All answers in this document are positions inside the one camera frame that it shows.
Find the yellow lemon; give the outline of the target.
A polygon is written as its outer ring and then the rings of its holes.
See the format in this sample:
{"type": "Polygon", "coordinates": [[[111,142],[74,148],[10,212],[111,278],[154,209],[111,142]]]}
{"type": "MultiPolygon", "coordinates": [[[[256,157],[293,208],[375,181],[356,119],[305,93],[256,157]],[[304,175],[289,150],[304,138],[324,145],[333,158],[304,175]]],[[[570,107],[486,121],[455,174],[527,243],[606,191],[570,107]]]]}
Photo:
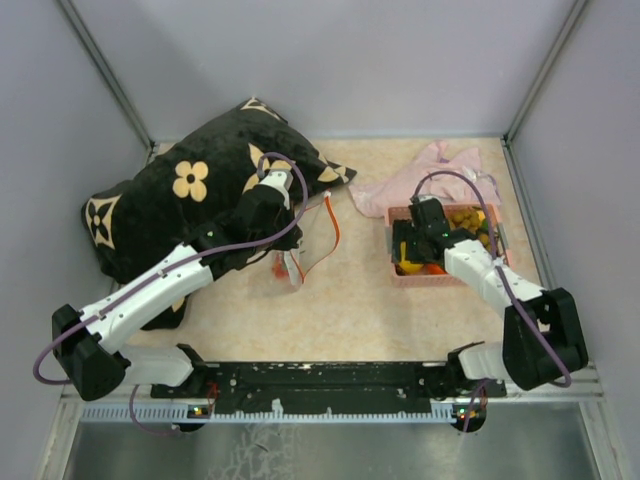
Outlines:
{"type": "Polygon", "coordinates": [[[403,259],[396,264],[396,269],[398,274],[403,276],[421,275],[424,270],[424,264],[403,259]]]}

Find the brown longan bunch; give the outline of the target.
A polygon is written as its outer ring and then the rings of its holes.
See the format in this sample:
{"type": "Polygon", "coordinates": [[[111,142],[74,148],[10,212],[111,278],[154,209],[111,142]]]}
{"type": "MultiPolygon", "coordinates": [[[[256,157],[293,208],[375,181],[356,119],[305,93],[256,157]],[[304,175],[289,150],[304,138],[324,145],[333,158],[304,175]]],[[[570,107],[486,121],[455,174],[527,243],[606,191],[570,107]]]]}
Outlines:
{"type": "Polygon", "coordinates": [[[473,234],[476,233],[478,226],[478,217],[475,208],[454,208],[446,211],[446,217],[449,221],[450,228],[465,229],[473,234]]]}

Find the clear zip top bag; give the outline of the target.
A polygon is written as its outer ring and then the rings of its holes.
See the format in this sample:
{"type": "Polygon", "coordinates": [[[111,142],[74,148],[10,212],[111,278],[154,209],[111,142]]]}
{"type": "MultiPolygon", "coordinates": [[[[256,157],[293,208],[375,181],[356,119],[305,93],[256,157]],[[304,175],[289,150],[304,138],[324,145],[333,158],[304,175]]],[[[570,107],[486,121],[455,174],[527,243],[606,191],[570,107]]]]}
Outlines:
{"type": "Polygon", "coordinates": [[[298,291],[306,283],[311,272],[337,250],[342,233],[330,191],[326,191],[321,200],[314,200],[312,205],[306,208],[298,226],[303,234],[299,247],[286,251],[292,254],[297,267],[296,284],[291,285],[288,281],[275,278],[271,269],[276,252],[274,251],[267,257],[270,263],[270,286],[266,290],[267,293],[281,296],[298,291]]]}

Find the red strawberries with leaves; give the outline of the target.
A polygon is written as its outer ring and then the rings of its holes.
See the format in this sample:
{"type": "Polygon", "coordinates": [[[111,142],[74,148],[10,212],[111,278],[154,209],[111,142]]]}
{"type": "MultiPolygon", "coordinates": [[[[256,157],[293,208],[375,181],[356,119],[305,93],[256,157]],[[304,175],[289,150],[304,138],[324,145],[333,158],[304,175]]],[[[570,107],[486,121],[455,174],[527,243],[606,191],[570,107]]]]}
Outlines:
{"type": "Polygon", "coordinates": [[[296,284],[298,271],[290,252],[276,251],[271,269],[276,279],[288,281],[291,285],[296,284]]]}

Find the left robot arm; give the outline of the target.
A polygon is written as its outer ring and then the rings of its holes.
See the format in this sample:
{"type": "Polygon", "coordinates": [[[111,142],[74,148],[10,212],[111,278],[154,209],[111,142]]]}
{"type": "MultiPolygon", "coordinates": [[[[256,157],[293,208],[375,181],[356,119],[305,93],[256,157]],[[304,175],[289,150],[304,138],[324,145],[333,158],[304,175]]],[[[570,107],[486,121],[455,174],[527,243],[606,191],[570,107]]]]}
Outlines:
{"type": "Polygon", "coordinates": [[[83,400],[101,399],[125,384],[166,385],[189,397],[206,389],[208,373],[187,347],[134,347],[128,340],[177,301],[245,268],[257,255],[296,247],[301,231],[289,188],[288,174],[268,174],[234,209],[110,297],[54,312],[53,354],[83,400]]]}

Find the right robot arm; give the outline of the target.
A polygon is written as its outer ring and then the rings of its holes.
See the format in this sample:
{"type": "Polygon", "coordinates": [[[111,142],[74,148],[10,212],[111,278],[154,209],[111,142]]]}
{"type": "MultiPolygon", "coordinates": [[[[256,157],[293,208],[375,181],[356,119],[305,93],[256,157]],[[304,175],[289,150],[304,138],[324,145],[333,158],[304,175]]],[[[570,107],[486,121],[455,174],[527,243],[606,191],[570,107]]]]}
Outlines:
{"type": "Polygon", "coordinates": [[[502,319],[498,342],[452,351],[448,387],[470,395],[482,380],[511,381],[529,391],[566,388],[589,362],[577,306],[564,288],[546,289],[514,272],[499,250],[491,205],[444,205],[424,199],[385,215],[391,262],[409,285],[464,284],[502,319]]]}

